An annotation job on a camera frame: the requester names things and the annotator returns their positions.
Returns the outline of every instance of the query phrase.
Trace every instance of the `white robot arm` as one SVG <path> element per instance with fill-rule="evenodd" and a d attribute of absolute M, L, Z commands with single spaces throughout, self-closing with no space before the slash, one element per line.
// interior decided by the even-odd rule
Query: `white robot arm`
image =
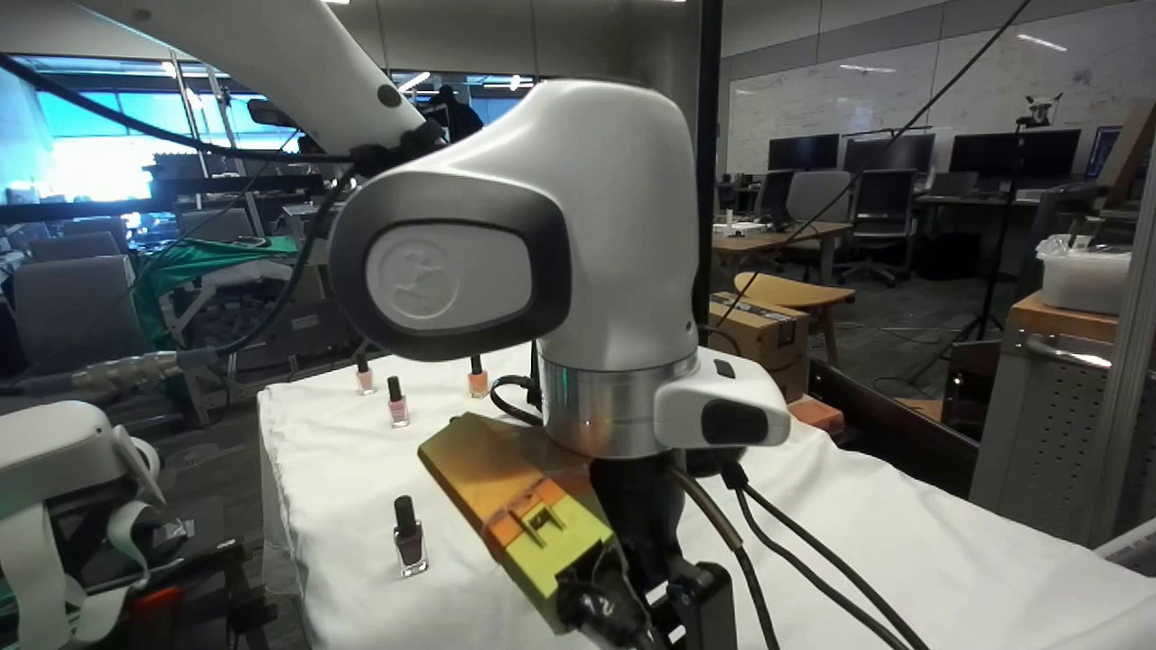
<path fill-rule="evenodd" d="M 331 154 L 424 125 L 321 0 L 85 4 L 264 90 Z M 682 451 L 791 430 L 760 365 L 696 346 L 694 207 L 673 101 L 537 84 L 494 125 L 362 185 L 330 235 L 331 293 L 383 349 L 437 362 L 545 340 L 541 422 L 594 458 L 631 593 L 688 568 L 668 471 Z"/>
<path fill-rule="evenodd" d="M 324 152 L 395 146 L 424 116 L 321 0 L 82 0 L 269 95 Z"/>

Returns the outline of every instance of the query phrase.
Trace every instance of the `desk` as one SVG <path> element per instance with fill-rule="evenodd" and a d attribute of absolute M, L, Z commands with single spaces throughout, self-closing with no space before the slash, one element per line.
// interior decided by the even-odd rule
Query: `desk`
<path fill-rule="evenodd" d="M 525 373 L 526 355 L 525 346 L 485 355 L 485 365 L 491 376 Z M 415 458 L 415 448 L 453 414 L 467 409 L 494 414 L 488 402 L 467 398 L 467 362 L 380 357 L 371 373 L 380 383 L 402 376 L 411 403 L 403 430 L 391 430 L 387 392 L 354 389 L 349 368 L 259 392 L 269 518 L 277 518 L 272 526 L 287 535 L 315 641 L 338 650 L 589 650 L 583 634 L 551 634 L 537 621 Z M 933 645 L 1055 650 L 1156 639 L 1156 581 L 950 497 L 877 458 L 838 451 L 812 424 L 796 422 L 789 442 L 748 451 L 743 464 L 766 497 L 843 553 Z M 718 480 L 703 487 L 748 536 L 784 650 L 877 645 L 872 630 L 756 546 Z M 429 571 L 418 578 L 402 578 L 391 546 L 396 495 L 415 497 L 427 526 Z M 831 568 L 780 526 L 768 535 L 834 581 Z M 763 645 L 738 563 L 689 505 L 678 536 L 689 559 L 715 559 L 732 575 L 741 650 Z"/>
<path fill-rule="evenodd" d="M 1009 207 L 1003 193 L 918 193 L 914 207 Z M 1011 203 L 1015 210 L 1036 210 L 1040 198 L 1015 198 Z"/>
<path fill-rule="evenodd" d="M 796 231 L 743 231 L 743 235 L 722 235 L 715 227 L 715 239 L 710 239 L 710 249 L 715 256 L 760 256 L 760 251 L 773 251 L 773 249 L 784 249 L 789 240 L 804 240 L 804 239 L 820 239 L 820 281 L 824 284 L 838 284 L 834 281 L 834 239 L 848 235 L 851 225 L 838 225 L 838 219 L 818 219 L 810 227 L 802 227 L 800 235 Z"/>

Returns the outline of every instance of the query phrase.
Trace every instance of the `nail polish bottle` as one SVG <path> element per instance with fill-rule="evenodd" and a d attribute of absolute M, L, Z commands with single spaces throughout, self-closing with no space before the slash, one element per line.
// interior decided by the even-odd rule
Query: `nail polish bottle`
<path fill-rule="evenodd" d="M 396 376 L 391 376 L 391 417 L 395 417 L 395 424 L 409 422 L 409 409 L 403 409 L 403 392 L 402 392 Z"/>
<path fill-rule="evenodd" d="M 491 389 L 491 376 L 482 368 L 482 355 L 470 355 L 470 398 L 485 402 Z"/>
<path fill-rule="evenodd" d="M 356 355 L 356 386 L 362 386 L 362 392 L 374 392 L 374 377 L 371 377 L 366 355 Z"/>
<path fill-rule="evenodd" d="M 411 511 L 409 495 L 395 497 L 395 546 L 402 553 L 403 575 L 424 575 L 429 568 L 427 547 L 424 547 L 424 524 Z"/>

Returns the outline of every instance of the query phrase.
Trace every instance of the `table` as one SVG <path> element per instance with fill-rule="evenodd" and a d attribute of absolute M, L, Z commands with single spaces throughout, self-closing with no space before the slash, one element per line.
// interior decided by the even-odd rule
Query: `table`
<path fill-rule="evenodd" d="M 485 365 L 491 376 L 525 373 L 526 349 L 485 355 Z M 551 634 L 537 621 L 415 458 L 415 448 L 453 414 L 467 409 L 494 414 L 488 402 L 467 398 L 467 362 L 380 357 L 371 373 L 380 383 L 387 373 L 402 376 L 409 424 L 391 430 L 387 392 L 356 392 L 349 368 L 259 392 L 276 505 L 269 516 L 287 535 L 315 641 L 338 650 L 594 645 L 583 634 Z M 1156 639 L 1151 581 L 918 482 L 877 458 L 838 451 L 812 424 L 796 422 L 789 442 L 748 451 L 743 464 L 766 497 L 834 546 L 933 645 L 1052 650 Z M 703 487 L 741 526 L 722 482 Z M 429 571 L 418 578 L 402 578 L 391 546 L 391 503 L 402 492 L 415 497 L 429 536 Z M 831 568 L 780 526 L 768 535 L 831 578 Z M 689 559 L 715 559 L 732 575 L 741 645 L 763 645 L 741 571 L 696 509 L 688 509 L 678 536 Z M 753 535 L 743 536 L 784 650 L 877 645 Z"/>
<path fill-rule="evenodd" d="M 796 231 L 743 231 L 743 235 L 726 235 L 722 227 L 715 227 L 715 239 L 710 239 L 710 249 L 715 256 L 726 256 L 726 258 L 748 258 L 748 256 L 760 256 L 760 251 L 773 251 L 773 249 L 784 249 L 789 240 L 804 240 L 804 239 L 820 239 L 820 276 L 827 284 L 838 284 L 834 281 L 834 240 L 843 235 L 848 235 L 851 225 L 838 225 L 838 219 L 818 219 L 810 227 L 802 227 L 800 235 Z"/>
<path fill-rule="evenodd" d="M 1003 193 L 918 193 L 914 207 L 1009 207 Z M 1017 210 L 1036 210 L 1040 193 L 1015 198 Z"/>

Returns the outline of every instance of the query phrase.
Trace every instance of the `cable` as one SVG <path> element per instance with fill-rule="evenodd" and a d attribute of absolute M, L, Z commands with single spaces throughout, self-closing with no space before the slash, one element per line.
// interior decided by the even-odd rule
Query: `cable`
<path fill-rule="evenodd" d="M 726 518 L 718 503 L 682 464 L 673 464 L 673 480 L 694 497 L 694 505 L 710 518 L 710 526 L 718 530 L 718 536 L 732 553 L 738 568 L 748 578 L 748 593 L 753 593 L 753 604 L 756 604 L 756 615 L 760 615 L 760 628 L 763 628 L 766 650 L 780 650 L 780 639 L 773 634 L 766 595 L 763 595 L 756 563 L 753 563 L 753 554 L 743 547 L 743 536 L 732 530 L 732 524 Z"/>
<path fill-rule="evenodd" d="M 509 402 L 500 392 L 500 386 L 520 386 L 520 389 L 530 392 L 533 383 L 530 383 L 526 376 L 502 376 L 502 377 L 494 377 L 494 386 L 491 386 L 491 402 L 494 402 L 494 409 L 506 412 L 509 417 L 541 430 L 541 417 L 537 417 L 533 412 L 526 412 L 526 409 L 509 403 Z"/>
<path fill-rule="evenodd" d="M 818 547 L 831 568 L 838 568 L 838 575 L 847 575 L 872 604 L 881 616 L 890 616 L 890 624 L 914 645 L 914 650 L 927 650 L 926 639 L 918 639 L 918 630 L 843 559 L 834 554 L 820 536 L 812 536 L 804 526 L 800 526 L 789 511 L 780 511 L 768 497 L 763 497 L 753 482 L 741 487 L 743 495 L 753 495 L 773 518 L 780 518 L 791 535 L 800 535 L 810 547 Z"/>
<path fill-rule="evenodd" d="M 753 516 L 753 503 L 743 492 L 732 492 L 738 505 L 743 509 L 748 526 L 756 530 L 756 536 L 777 553 L 784 563 L 791 563 L 812 587 L 820 587 L 831 604 L 838 604 L 847 615 L 851 615 L 860 624 L 867 624 L 881 641 L 890 641 L 891 650 L 908 650 L 904 639 L 895 630 L 890 630 L 881 621 L 873 621 L 865 607 L 857 607 L 848 595 L 843 595 L 838 587 L 831 587 L 818 571 L 810 571 L 796 553 L 789 553 L 780 540 L 773 540 L 760 518 Z"/>
<path fill-rule="evenodd" d="M 78 105 L 78 109 L 85 109 L 85 110 L 95 110 L 101 119 L 111 119 L 111 123 L 119 123 L 128 128 L 140 128 L 147 136 L 172 139 L 172 145 L 185 145 L 185 146 L 232 154 L 232 160 L 349 163 L 349 154 L 287 154 L 287 152 L 255 152 L 255 146 L 219 146 L 219 145 L 211 145 L 211 139 L 200 139 L 200 136 L 187 136 L 187 134 L 158 128 L 158 125 L 152 125 L 144 119 L 134 119 L 128 110 L 116 110 L 116 109 L 101 105 L 101 101 L 89 101 L 89 98 L 77 95 L 71 87 L 52 78 L 52 77 L 40 77 L 37 69 L 30 69 L 30 63 L 20 63 L 20 60 L 14 60 L 7 55 L 0 55 L 0 69 L 7 69 L 10 77 L 25 78 L 30 87 L 37 87 L 42 95 L 55 95 L 55 98 L 60 98 L 70 105 Z"/>
<path fill-rule="evenodd" d="M 1021 0 L 1001 24 L 998 32 L 891 134 L 891 139 L 885 145 L 885 152 L 895 146 L 895 139 L 920 119 L 927 116 L 943 95 L 950 95 L 975 63 L 978 58 L 1017 20 L 1017 14 L 1030 7 L 1033 0 Z M 791 244 L 796 239 L 802 239 L 804 227 L 812 227 L 831 207 L 838 207 L 848 191 L 857 187 L 857 180 L 848 180 L 827 207 L 820 207 L 812 215 L 804 215 L 780 244 Z M 753 276 L 732 293 L 730 305 L 722 310 L 722 318 L 715 321 L 715 328 L 738 310 L 738 304 L 753 293 L 760 272 L 753 272 Z"/>
<path fill-rule="evenodd" d="M 232 343 L 225 343 L 225 346 L 212 346 L 219 357 L 248 346 L 255 335 L 264 335 L 264 332 L 277 321 L 277 315 L 287 310 L 287 304 L 290 304 L 290 294 L 294 294 L 302 267 L 311 264 L 311 251 L 315 251 L 315 244 L 317 244 L 317 239 L 321 239 L 321 231 L 324 231 L 324 219 L 330 219 L 337 198 L 348 191 L 348 185 L 354 180 L 354 172 L 356 172 L 356 164 L 349 164 L 348 172 L 338 172 L 338 180 L 331 185 L 331 191 L 330 191 L 324 203 L 317 207 L 315 225 L 311 225 L 308 239 L 302 239 L 302 244 L 299 244 L 299 251 L 296 251 L 294 273 L 290 273 L 290 281 L 287 281 L 281 293 L 277 293 L 277 304 L 269 305 L 264 318 L 259 318 L 248 332 L 242 332 L 238 340 L 232 340 Z"/>

